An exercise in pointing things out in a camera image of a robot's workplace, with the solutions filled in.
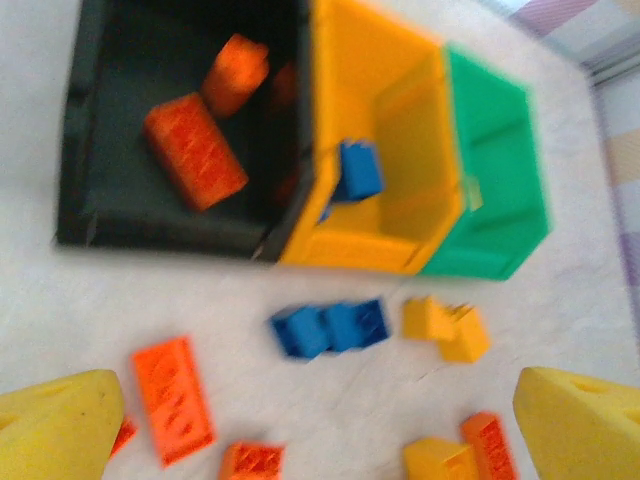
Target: yellow foam block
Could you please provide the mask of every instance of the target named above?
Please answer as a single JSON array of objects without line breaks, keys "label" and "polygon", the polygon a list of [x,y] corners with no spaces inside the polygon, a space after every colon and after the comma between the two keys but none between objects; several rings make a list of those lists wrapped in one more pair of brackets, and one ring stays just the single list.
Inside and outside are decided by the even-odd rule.
[{"label": "yellow foam block", "polygon": [[466,306],[450,311],[454,315],[456,336],[440,340],[440,354],[447,362],[474,363],[491,347],[491,340],[477,308]]},{"label": "yellow foam block", "polygon": [[477,480],[470,445],[429,437],[404,448],[409,480]]},{"label": "yellow foam block", "polygon": [[525,368],[513,408],[542,480],[640,478],[640,389]]},{"label": "yellow foam block", "polygon": [[94,370],[0,396],[2,480],[99,480],[124,416],[116,374]]},{"label": "yellow foam block", "polygon": [[433,297],[408,300],[403,309],[403,335],[412,340],[453,340],[454,322]]}]

